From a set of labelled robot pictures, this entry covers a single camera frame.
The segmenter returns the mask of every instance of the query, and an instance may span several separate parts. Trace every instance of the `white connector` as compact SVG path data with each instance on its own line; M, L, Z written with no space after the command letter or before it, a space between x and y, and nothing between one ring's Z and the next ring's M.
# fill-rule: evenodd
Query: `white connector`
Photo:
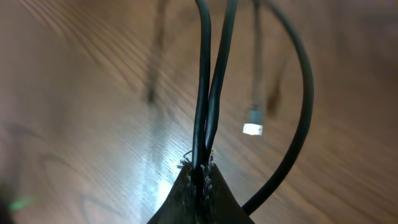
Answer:
M262 135L262 125L246 123L243 125L243 133L249 135Z

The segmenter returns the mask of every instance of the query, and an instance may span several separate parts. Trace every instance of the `wire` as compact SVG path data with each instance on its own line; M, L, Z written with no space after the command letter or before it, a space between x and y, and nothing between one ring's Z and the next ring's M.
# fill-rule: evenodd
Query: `wire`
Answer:
M203 164L203 154L205 153L205 124L208 107L208 92L210 84L210 50L211 50L211 21L208 6L205 0L195 0L201 24L200 40L200 69L199 69L199 89L195 121L193 125L192 142L192 166L194 170L194 183L198 186L198 173Z
M208 114L206 123L206 154L204 156L207 163L211 154L211 147L217 132L218 117L220 115L220 96L223 87L223 80L228 62L229 49L231 47L232 31L235 21L236 8L238 6L237 0L229 0L224 17L223 31L221 33L220 47L218 49L218 56L216 67L214 70L213 80L211 82Z
M260 83L262 77L262 30L260 18L260 0L253 0L254 6L254 63L253 63L253 83L252 83L252 107L260 107L261 92Z
M192 152L192 150L189 151L189 152L187 152L187 153L185 153L185 154L182 156L182 157L183 157L186 161L188 161L188 162L191 162L191 160L188 159L187 155L189 155L191 152Z
M267 0L262 0L262 3L268 6L274 15L281 21L282 25L292 39L302 70L303 101L297 130L294 134L292 142L290 143L289 149L287 150L282 162L279 164L279 167L267 181L267 183L262 186L261 189L242 206L242 209L247 215L252 214L258 207L260 207L262 203L267 200L267 198L276 190L276 188L278 188L296 161L310 128L314 94L310 62L308 60L307 54L305 53L303 43L301 42L298 33L276 5Z

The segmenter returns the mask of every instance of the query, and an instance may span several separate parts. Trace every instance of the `cable connector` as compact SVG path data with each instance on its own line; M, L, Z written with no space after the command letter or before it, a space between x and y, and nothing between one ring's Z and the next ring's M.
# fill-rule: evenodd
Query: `cable connector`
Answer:
M243 125L243 133L262 135L262 113L258 106L253 106L248 112L248 122Z

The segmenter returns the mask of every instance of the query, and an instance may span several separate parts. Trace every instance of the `wooden surface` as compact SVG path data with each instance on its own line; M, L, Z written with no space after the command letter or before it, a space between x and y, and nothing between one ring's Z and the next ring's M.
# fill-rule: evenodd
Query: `wooden surface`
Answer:
M214 66L225 2L209 2ZM0 182L11 199L35 200L14 214L18 223L145 223L165 200L192 145L200 21L193 0L163 4L0 0ZM398 223L396 1L279 5L312 62L313 122L296 165L252 219ZM302 95L292 45L262 11L264 99L283 74L277 114L262 137L242 134L254 37L241 1L215 140L241 205L284 156Z

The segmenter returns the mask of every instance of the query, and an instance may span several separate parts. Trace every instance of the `cable bundle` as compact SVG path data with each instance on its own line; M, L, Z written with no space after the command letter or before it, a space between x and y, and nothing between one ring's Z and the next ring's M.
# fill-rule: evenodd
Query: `cable bundle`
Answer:
M231 45L232 31L234 26L234 18L237 0L229 0L224 17L223 30L221 34L220 48L211 83L210 93L210 50L211 50L211 20L208 6L205 0L195 0L201 20L201 44L200 44L200 71L199 71L199 90L197 99L197 108L195 113L195 124L193 128L193 146L192 146L192 167L193 167L193 183L197 187L198 196L203 190L203 169L201 165L206 167L211 154L211 147L217 132L218 117L220 113L220 96L223 86L223 80L228 61L229 48ZM278 188L280 183L289 173L300 150L307 137L310 128L312 107L313 107L313 78L310 62L305 53L303 44L298 33L292 24L287 20L278 7L267 0L253 0L254 7L258 11L260 3L274 13L281 21L285 30L289 34L297 56L300 61L303 78L303 101L296 133L287 150L285 157L279 167L266 184L246 202L242 209L248 214L252 214L267 198Z

